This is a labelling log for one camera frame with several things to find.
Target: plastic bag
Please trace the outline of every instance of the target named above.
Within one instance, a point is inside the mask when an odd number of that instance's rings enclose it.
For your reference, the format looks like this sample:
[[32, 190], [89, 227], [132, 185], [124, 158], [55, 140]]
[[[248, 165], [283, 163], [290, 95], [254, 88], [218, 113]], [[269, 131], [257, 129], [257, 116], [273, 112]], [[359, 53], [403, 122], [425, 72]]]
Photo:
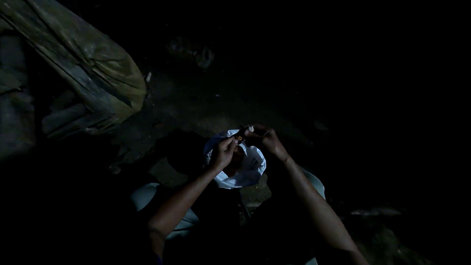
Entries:
[[[212, 148], [215, 144], [236, 134], [239, 130], [229, 130], [227, 132], [219, 133], [213, 136], [204, 146], [205, 165], [209, 164], [212, 154]], [[241, 188], [257, 184], [263, 172], [267, 168], [267, 161], [263, 156], [260, 149], [255, 146], [246, 146], [245, 140], [242, 141], [240, 147], [244, 150], [245, 157], [242, 160], [241, 167], [237, 173], [228, 177], [226, 173], [221, 171], [214, 180], [217, 182], [218, 187], [225, 189]]]

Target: ground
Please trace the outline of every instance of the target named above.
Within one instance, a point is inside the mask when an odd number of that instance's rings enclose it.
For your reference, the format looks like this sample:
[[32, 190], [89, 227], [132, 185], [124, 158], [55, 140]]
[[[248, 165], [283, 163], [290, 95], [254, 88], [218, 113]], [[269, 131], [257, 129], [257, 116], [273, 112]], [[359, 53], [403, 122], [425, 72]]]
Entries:
[[[286, 108], [293, 104], [290, 101], [296, 90], [287, 91], [285, 95], [274, 95], [270, 93], [269, 84], [263, 84], [261, 89], [258, 87], [260, 84], [230, 74], [218, 65], [205, 74], [165, 70], [162, 67], [158, 69], [145, 59], [138, 65], [143, 76], [152, 73], [148, 96], [142, 110], [111, 133], [115, 137], [114, 144], [121, 148], [119, 160], [114, 166], [135, 164], [151, 157], [152, 160], [146, 162], [149, 165], [143, 168], [149, 168], [148, 173], [158, 182], [176, 187], [188, 180], [188, 174], [177, 166], [175, 157], [185, 161], [183, 154], [189, 151], [187, 146], [189, 149], [194, 148], [191, 143], [182, 146], [179, 142], [185, 140], [181, 137], [204, 144], [206, 138], [221, 131], [254, 122], [275, 128], [282, 137], [297, 146], [294, 150], [311, 150], [314, 146], [286, 114], [289, 113]], [[312, 122], [318, 123], [316, 127], [323, 131], [329, 130], [319, 121]], [[172, 137], [175, 131], [179, 132], [178, 137]], [[195, 146], [200, 149], [196, 148], [192, 152], [202, 155], [201, 144]], [[152, 156], [159, 151], [164, 154]], [[301, 162], [308, 169], [315, 164], [315, 161], [309, 163], [309, 159]], [[267, 178], [264, 174], [258, 184], [240, 189], [249, 212], [271, 196]], [[332, 188], [325, 188], [330, 202]], [[371, 264], [432, 264], [402, 245], [394, 232], [383, 224], [383, 216], [344, 215], [342, 218]]]

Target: debris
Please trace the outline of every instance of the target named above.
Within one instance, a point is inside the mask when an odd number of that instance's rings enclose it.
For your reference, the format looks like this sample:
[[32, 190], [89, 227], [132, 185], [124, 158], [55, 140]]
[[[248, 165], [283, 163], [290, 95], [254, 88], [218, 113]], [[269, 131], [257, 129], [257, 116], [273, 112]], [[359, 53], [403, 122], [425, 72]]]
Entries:
[[198, 66], [206, 72], [214, 60], [214, 53], [204, 44], [178, 37], [167, 44], [167, 50], [182, 64]]
[[152, 76], [152, 73], [149, 72], [149, 73], [147, 74], [147, 78], [146, 78], [146, 82], [147, 82], [147, 83], [149, 83], [151, 76]]

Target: person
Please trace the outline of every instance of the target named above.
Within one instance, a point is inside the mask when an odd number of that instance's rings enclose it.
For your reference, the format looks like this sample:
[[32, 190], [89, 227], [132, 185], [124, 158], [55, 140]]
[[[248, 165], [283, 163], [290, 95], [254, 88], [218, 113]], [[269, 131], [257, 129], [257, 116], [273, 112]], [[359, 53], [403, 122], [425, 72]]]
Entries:
[[[329, 264], [368, 264], [340, 218], [306, 178], [302, 168], [288, 154], [275, 131], [259, 124], [253, 127], [254, 132], [248, 130], [244, 132], [245, 143], [262, 150], [267, 161], [269, 163], [273, 161], [272, 166], [282, 168], [282, 172], [286, 174], [285, 178], [291, 184], [294, 203], [301, 206], [301, 211], [304, 213], [302, 216], [305, 220], [303, 221], [309, 226], [309, 231], [313, 231], [313, 234], [319, 238], [320, 243], [317, 245], [319, 251], [314, 251], [316, 258], [319, 261], [328, 261]], [[237, 143], [238, 140], [232, 136], [217, 144], [204, 173], [163, 202], [148, 220], [147, 228], [151, 249], [156, 255], [158, 263], [162, 262], [161, 258], [167, 236], [174, 231], [206, 186], [230, 163]], [[277, 245], [291, 244], [292, 242], [283, 242], [283, 234], [293, 231], [288, 229], [279, 231], [282, 232], [271, 232], [270, 234], [279, 239]]]

